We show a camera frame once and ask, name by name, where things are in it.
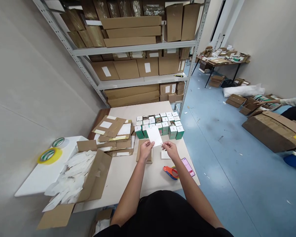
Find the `white shelf board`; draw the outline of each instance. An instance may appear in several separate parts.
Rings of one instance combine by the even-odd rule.
[[[134,46],[124,46],[124,47],[101,47],[101,48],[79,48],[74,49],[72,54],[74,56],[87,56],[87,55],[97,55],[97,54],[108,54],[108,53],[124,53],[133,51],[143,51],[143,50],[157,50],[166,48],[185,48],[194,47],[196,45],[195,40],[189,41],[177,41],[177,42],[162,42],[156,44],[143,44]]]
[[[175,81],[185,81],[187,76],[182,73],[169,74],[163,76],[151,76],[151,77],[141,77],[134,79],[125,79],[125,80],[110,80],[110,81],[101,81],[98,85],[99,90],[108,90],[115,88],[125,88],[133,86],[143,86],[151,84],[159,84],[166,82],[175,82]]]

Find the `black shirt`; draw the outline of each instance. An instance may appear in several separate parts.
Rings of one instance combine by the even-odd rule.
[[[156,236],[159,233],[177,236],[191,231],[195,231],[196,236],[233,236],[226,229],[215,229],[182,196],[172,191],[157,191],[141,198],[136,214],[122,227],[112,225],[96,236]]]

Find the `smartphone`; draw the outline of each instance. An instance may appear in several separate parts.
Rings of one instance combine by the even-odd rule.
[[[186,158],[181,159],[183,164],[185,165],[186,169],[188,170],[188,172],[190,173],[190,175],[193,177],[195,175],[194,171],[192,170],[192,167],[190,166],[190,164],[188,163]]]

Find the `packing tape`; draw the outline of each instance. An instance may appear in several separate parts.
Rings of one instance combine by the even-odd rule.
[[[37,160],[37,163],[50,165],[56,162],[62,156],[62,150],[58,148],[49,148],[48,150],[44,151]]]
[[[69,144],[69,140],[66,138],[58,138],[53,141],[52,147],[56,147],[58,149],[63,149]]]

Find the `white plastic bag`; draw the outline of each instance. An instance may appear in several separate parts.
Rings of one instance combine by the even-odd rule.
[[[257,94],[264,94],[264,92],[265,92],[265,88],[261,88],[261,83],[255,86],[226,87],[224,88],[224,97],[228,98],[232,94],[246,97],[246,96],[253,96]]]

